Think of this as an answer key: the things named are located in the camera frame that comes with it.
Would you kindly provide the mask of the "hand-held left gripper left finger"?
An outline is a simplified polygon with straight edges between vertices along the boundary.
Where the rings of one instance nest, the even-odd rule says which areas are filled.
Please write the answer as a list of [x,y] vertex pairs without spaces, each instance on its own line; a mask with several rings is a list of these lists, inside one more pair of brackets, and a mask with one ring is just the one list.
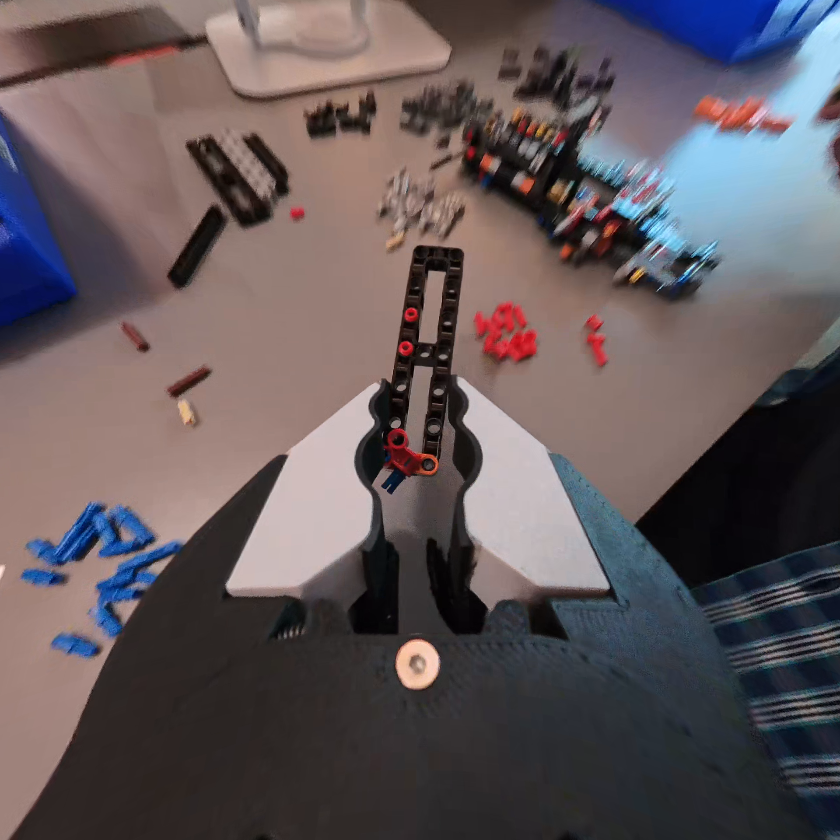
[[399,558],[374,489],[390,390],[369,385],[288,450],[227,578],[229,595],[331,601],[357,632],[396,632]]

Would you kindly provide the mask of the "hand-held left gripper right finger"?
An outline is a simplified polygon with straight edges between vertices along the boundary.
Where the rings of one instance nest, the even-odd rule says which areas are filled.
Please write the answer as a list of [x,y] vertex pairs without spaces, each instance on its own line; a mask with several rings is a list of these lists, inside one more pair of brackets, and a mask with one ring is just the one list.
[[449,627],[480,631],[502,602],[541,610],[612,592],[547,446],[464,377],[449,422],[461,484],[449,542]]

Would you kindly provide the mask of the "red connector piece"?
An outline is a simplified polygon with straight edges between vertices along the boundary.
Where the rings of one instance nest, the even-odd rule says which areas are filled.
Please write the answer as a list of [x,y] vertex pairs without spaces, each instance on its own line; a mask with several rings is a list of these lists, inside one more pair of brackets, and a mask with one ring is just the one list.
[[424,457],[414,452],[408,444],[408,436],[401,428],[392,429],[384,444],[385,462],[390,469],[405,476],[414,476],[424,469]]

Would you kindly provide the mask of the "pile of red pins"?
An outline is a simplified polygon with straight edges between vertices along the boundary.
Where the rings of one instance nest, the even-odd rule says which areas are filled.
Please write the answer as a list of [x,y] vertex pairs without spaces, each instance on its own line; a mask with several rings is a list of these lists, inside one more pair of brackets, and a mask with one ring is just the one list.
[[[489,313],[477,310],[473,325],[476,338],[482,342],[484,355],[495,362],[529,360],[539,350],[539,333],[532,326],[522,307],[513,301],[502,301]],[[598,368],[606,366],[604,321],[593,313],[583,325],[584,346]]]

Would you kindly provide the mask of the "black lego frame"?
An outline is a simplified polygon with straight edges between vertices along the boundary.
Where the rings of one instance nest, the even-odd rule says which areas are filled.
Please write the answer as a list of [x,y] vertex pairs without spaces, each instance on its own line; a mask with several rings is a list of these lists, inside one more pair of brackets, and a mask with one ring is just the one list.
[[188,140],[185,148],[241,227],[253,227],[271,219],[270,199],[257,192],[213,135]]
[[[414,248],[406,281],[392,368],[390,402],[385,428],[387,433],[394,428],[406,431],[415,369],[420,366],[430,370],[427,406],[423,420],[423,442],[414,451],[418,454],[434,456],[436,459],[441,452],[448,406],[463,268],[464,253],[460,248],[423,245]],[[427,280],[432,272],[443,276],[443,286],[438,313],[434,316],[435,338],[431,342],[424,342],[421,341],[420,330],[424,316]],[[416,323],[403,321],[406,308],[416,308],[420,312]],[[398,344],[404,340],[409,340],[415,345],[415,352],[410,358],[402,358],[397,352]]]

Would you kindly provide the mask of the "multicoloured lego assembly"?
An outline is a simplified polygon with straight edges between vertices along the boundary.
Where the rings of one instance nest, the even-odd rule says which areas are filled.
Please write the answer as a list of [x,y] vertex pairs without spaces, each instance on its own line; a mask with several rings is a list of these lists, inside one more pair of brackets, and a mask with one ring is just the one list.
[[560,260],[612,267],[613,285],[645,287],[669,300],[695,294],[719,267],[718,242],[695,245],[670,198],[676,183],[657,165],[628,166],[584,154],[606,110],[562,125],[517,109],[473,119],[462,133],[461,168],[478,184],[526,207]]

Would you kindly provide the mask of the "short brown axle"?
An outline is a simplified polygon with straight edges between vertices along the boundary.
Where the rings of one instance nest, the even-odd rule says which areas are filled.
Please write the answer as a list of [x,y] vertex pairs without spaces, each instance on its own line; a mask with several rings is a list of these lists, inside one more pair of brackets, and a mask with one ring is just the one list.
[[190,371],[183,377],[178,379],[172,385],[167,386],[166,392],[170,398],[177,399],[196,385],[203,382],[212,373],[212,369],[207,365],[202,365],[199,368]]

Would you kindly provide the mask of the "pile of blue pins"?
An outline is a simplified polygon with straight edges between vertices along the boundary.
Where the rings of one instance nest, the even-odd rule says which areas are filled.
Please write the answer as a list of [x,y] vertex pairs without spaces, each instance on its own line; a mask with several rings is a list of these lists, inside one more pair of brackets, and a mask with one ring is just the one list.
[[172,560],[183,547],[179,540],[160,541],[131,507],[93,500],[57,541],[26,543],[25,551],[35,564],[24,568],[19,580],[40,589],[58,589],[69,582],[67,567],[90,556],[116,562],[95,581],[88,611],[92,625],[112,641],[124,627],[120,606],[143,598],[159,576],[154,568]]

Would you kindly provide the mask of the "long black beam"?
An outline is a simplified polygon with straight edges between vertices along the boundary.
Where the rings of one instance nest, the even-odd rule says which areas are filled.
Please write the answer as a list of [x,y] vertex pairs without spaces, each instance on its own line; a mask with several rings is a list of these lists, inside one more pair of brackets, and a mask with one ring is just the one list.
[[223,233],[226,224],[227,218],[222,208],[217,204],[212,204],[194,228],[167,273],[174,289],[181,290],[193,281],[196,272]]

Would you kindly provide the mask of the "pile of grey connector pieces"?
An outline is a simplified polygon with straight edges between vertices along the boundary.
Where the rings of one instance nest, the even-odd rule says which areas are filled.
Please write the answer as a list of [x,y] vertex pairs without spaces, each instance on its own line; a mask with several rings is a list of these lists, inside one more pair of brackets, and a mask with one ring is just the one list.
[[438,239],[450,236],[465,212],[466,199],[460,192],[438,193],[434,178],[417,180],[406,167],[388,179],[375,211],[378,218],[390,219],[393,237],[416,228]]

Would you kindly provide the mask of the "blue storage bin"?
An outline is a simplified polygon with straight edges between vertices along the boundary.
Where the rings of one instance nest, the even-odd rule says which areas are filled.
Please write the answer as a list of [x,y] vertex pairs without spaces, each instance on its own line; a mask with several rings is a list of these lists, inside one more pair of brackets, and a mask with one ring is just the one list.
[[599,1],[706,58],[733,65],[801,42],[837,5],[807,1]]
[[77,288],[1,118],[1,325],[69,301]]

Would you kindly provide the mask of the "pile of black connector pieces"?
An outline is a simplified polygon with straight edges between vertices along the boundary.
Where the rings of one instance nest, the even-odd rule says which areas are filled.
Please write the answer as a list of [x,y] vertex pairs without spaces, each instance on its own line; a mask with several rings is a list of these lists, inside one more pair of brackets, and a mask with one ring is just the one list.
[[353,112],[349,102],[324,101],[303,114],[310,139],[331,137],[336,132],[371,134],[373,120],[377,113],[377,100],[373,89],[360,95],[358,108]]

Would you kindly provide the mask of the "pile of dark grey pieces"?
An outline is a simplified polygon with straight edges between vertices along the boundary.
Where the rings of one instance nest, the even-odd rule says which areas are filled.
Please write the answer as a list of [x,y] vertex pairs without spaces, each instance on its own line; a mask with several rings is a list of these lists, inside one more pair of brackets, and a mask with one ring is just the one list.
[[454,130],[476,119],[486,119],[494,111],[492,97],[480,97],[473,80],[454,80],[443,85],[426,85],[404,98],[398,126],[415,135],[431,130]]

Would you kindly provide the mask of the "pile of small black pins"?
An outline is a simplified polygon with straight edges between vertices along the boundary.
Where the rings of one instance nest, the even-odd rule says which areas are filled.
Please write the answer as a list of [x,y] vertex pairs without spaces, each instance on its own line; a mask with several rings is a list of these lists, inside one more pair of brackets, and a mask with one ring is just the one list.
[[555,108],[568,111],[591,99],[603,100],[615,85],[612,58],[604,58],[594,72],[583,72],[580,58],[581,49],[574,45],[563,49],[537,45],[528,68],[524,68],[520,52],[506,48],[498,80],[515,82],[511,93],[515,102],[551,102]]

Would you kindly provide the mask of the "white book stand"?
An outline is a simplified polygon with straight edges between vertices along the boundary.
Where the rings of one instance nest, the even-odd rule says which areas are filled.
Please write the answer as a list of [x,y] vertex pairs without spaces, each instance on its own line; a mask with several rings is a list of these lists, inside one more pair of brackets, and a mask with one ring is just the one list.
[[273,99],[437,71],[452,47],[406,2],[236,1],[206,38],[231,88]]

